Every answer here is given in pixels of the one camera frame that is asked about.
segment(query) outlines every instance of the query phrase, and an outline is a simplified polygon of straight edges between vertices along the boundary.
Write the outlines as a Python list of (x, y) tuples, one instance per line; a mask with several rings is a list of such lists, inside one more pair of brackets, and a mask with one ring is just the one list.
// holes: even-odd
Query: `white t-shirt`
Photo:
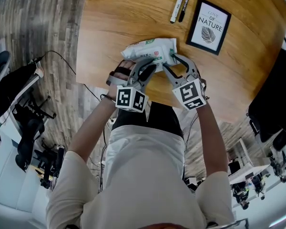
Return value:
[(47, 208), (48, 228), (137, 229), (172, 223), (202, 229), (210, 221), (233, 222), (227, 173), (210, 175), (194, 196), (181, 179), (183, 164), (181, 137), (121, 126), (110, 137), (100, 194), (83, 159), (67, 152)]

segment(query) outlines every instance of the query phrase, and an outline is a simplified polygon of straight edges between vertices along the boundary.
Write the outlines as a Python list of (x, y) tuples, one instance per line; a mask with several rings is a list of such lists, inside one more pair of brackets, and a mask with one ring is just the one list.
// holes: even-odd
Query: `white marker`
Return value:
[(182, 0), (177, 0), (172, 17), (171, 17), (171, 23), (174, 24), (176, 22), (176, 18), (178, 16), (178, 12), (180, 10), (182, 4)]

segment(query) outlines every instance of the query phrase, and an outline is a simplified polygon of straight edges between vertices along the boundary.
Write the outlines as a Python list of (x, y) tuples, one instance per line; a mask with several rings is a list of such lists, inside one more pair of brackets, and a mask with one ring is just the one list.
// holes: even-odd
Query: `leaf illustration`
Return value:
[(202, 27), (201, 37), (206, 43), (212, 43), (216, 38), (214, 32), (205, 26)]

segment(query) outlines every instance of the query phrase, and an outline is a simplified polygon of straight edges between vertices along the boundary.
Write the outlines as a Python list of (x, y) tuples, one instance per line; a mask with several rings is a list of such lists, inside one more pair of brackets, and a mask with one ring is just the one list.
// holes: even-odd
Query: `black picture frame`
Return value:
[[(192, 37), (193, 37), (193, 34), (194, 34), (194, 31), (195, 31), (195, 28), (196, 28), (196, 24), (197, 24), (197, 20), (198, 20), (198, 16), (199, 16), (199, 12), (200, 12), (200, 9), (201, 9), (201, 5), (202, 3), (205, 3), (219, 11), (221, 11), (222, 13), (226, 14), (227, 15), (227, 20), (225, 22), (225, 27), (224, 27), (224, 30), (223, 30), (223, 33), (222, 33), (222, 36), (221, 36), (221, 39), (219, 41), (219, 44), (218, 44), (218, 47), (217, 47), (217, 50), (212, 50), (212, 49), (209, 49), (207, 47), (204, 47), (200, 44), (197, 44), (195, 42), (192, 42)], [(225, 39), (225, 35), (227, 33), (227, 30), (228, 30), (228, 27), (229, 27), (229, 24), (230, 24), (230, 20), (231, 20), (231, 14), (225, 10), (223, 10), (222, 8), (218, 7), (217, 5), (207, 1), (207, 0), (197, 0), (197, 4), (196, 4), (196, 8), (195, 8), (195, 12), (194, 12), (194, 17), (193, 17), (193, 20), (192, 20), (192, 24), (191, 24), (191, 28), (190, 28), (190, 31), (189, 31), (189, 34), (187, 36), (187, 39), (186, 39), (186, 44), (187, 45), (191, 45), (193, 47), (196, 47), (196, 48), (199, 48), (199, 49), (202, 49), (202, 50), (205, 50), (207, 52), (211, 52), (215, 55), (219, 55), (219, 52), (221, 50), (221, 47), (223, 46), (223, 42), (224, 42), (224, 39)]]

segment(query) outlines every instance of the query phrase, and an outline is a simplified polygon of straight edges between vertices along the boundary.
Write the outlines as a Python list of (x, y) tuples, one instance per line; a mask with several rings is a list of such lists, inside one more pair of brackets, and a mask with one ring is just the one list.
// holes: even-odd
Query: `marker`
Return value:
[(174, 24), (176, 22), (176, 18), (178, 16), (178, 12), (179, 12), (179, 9), (181, 7), (181, 4), (182, 4), (182, 0), (177, 0), (173, 14), (172, 14), (172, 17), (171, 17), (171, 23), (172, 24)]
[(189, 0), (185, 0), (185, 2), (184, 2), (182, 11), (181, 11), (181, 13), (180, 13), (179, 22), (182, 22), (182, 21), (183, 21), (183, 17), (184, 17), (184, 15), (185, 15), (185, 10), (186, 10), (186, 6), (187, 6), (187, 2), (188, 2), (188, 1), (189, 1)]

